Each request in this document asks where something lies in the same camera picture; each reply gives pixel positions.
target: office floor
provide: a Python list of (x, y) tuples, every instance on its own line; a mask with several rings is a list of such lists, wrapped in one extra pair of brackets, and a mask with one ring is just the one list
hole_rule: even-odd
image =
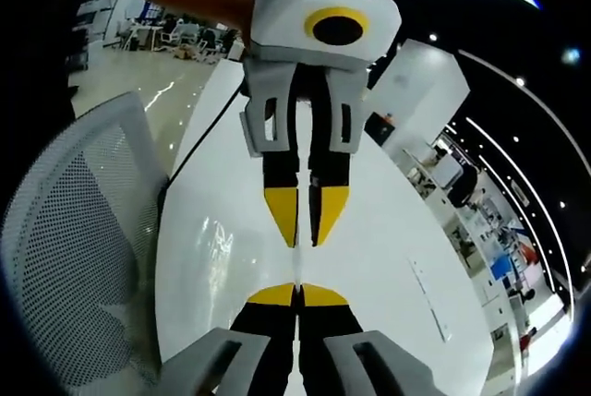
[(72, 103), (80, 116), (119, 94), (136, 91), (163, 167), (170, 173), (188, 119), (214, 68), (169, 53), (105, 48), (90, 57), (87, 71), (70, 76), (70, 86), (79, 85)]

